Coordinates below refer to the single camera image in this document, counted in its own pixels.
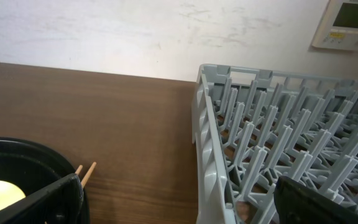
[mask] thermostat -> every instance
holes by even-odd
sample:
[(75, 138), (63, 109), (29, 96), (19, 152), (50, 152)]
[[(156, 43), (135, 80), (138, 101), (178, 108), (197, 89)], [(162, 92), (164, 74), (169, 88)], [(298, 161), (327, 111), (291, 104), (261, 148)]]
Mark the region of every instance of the thermostat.
[(358, 0), (331, 0), (312, 46), (358, 50)]

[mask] black round tray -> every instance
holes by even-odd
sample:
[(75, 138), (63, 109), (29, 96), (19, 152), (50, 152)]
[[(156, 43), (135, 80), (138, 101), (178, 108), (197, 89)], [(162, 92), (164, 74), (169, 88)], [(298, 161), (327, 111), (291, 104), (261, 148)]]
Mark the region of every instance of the black round tray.
[[(0, 138), (0, 180), (17, 185), (26, 195), (74, 172), (67, 159), (46, 146), (21, 139)], [(90, 223), (85, 190), (77, 223)]]

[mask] chopsticks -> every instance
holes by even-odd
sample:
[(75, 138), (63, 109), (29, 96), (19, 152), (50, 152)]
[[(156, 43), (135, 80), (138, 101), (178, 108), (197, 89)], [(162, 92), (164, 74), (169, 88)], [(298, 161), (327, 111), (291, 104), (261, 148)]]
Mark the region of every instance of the chopsticks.
[[(77, 170), (75, 171), (75, 174), (78, 175), (80, 174), (81, 170), (82, 170), (82, 165), (78, 166)], [(81, 186), (82, 188), (85, 187), (85, 184), (87, 183), (87, 181), (89, 180), (89, 178), (91, 177), (91, 174), (94, 170), (94, 167), (96, 167), (96, 162), (93, 162), (91, 167), (88, 169), (88, 171), (86, 172), (84, 178), (81, 181)]]

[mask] dishwasher rack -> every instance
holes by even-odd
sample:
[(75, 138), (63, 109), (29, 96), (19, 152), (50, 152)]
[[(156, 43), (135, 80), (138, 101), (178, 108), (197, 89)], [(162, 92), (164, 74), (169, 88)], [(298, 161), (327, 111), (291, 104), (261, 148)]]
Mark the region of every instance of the dishwasher rack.
[(191, 106), (204, 223), (279, 223), (281, 175), (358, 214), (358, 80), (201, 65)]

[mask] wood grain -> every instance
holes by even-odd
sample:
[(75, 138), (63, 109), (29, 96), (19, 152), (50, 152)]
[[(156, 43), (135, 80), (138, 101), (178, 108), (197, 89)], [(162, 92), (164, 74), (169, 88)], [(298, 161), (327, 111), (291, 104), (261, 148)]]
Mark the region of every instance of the wood grain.
[(91, 223), (195, 223), (194, 83), (0, 63), (0, 136), (78, 167)]

